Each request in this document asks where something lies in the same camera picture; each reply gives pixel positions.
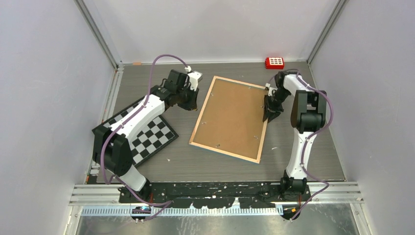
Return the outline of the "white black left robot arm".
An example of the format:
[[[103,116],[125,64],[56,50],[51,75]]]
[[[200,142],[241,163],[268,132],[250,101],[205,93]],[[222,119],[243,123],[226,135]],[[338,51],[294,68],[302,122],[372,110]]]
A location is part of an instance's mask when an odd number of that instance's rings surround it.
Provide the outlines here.
[[[151,87],[149,94],[121,112],[117,121],[92,130],[92,160],[126,183],[137,202],[146,202],[150,189],[149,180],[134,166],[134,157],[140,153],[135,140],[151,121],[174,105],[187,111],[196,110],[201,80],[202,73],[190,68],[185,73],[171,70],[161,85]]]

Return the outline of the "blue picture frame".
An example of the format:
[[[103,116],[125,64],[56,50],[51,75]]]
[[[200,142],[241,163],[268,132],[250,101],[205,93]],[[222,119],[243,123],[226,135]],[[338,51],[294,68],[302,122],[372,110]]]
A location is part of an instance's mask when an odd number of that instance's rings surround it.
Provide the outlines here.
[[[264,86],[214,76],[189,143],[260,163],[267,122]]]

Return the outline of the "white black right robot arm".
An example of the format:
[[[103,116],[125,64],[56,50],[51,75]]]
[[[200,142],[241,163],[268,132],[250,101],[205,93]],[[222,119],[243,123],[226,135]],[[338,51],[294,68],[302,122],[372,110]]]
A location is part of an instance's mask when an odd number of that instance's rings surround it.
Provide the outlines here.
[[[288,166],[278,186],[280,199],[300,199],[307,191],[306,169],[311,147],[318,131],[326,123],[327,93],[306,83],[295,70],[279,71],[274,76],[276,86],[266,83],[263,122],[270,122],[283,111],[283,102],[293,96],[290,122],[294,129],[294,143]]]

